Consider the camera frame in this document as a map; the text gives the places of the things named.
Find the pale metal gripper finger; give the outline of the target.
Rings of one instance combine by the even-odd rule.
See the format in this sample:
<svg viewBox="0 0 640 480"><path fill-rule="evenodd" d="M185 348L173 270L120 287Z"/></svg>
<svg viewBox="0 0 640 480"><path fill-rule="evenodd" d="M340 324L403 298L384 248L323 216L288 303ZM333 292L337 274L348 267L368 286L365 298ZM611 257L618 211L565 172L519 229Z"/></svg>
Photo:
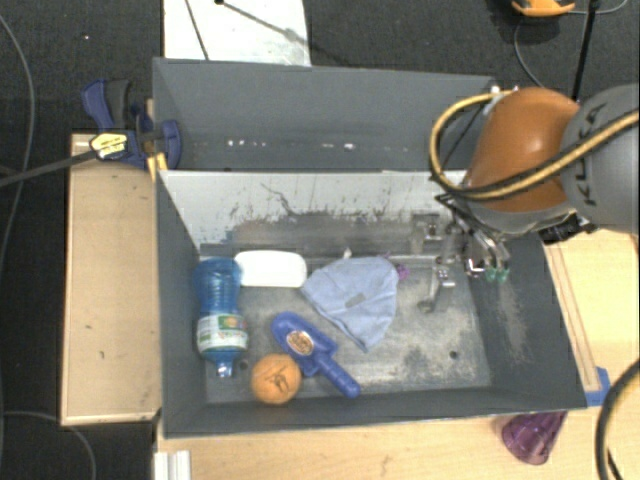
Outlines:
<svg viewBox="0 0 640 480"><path fill-rule="evenodd" d="M411 217L409 250L412 254L434 251L444 241L443 221L437 213L416 213Z"/></svg>
<svg viewBox="0 0 640 480"><path fill-rule="evenodd" d="M431 270L427 291L417 303L423 314L446 311L452 300L456 282L446 267L438 266Z"/></svg>

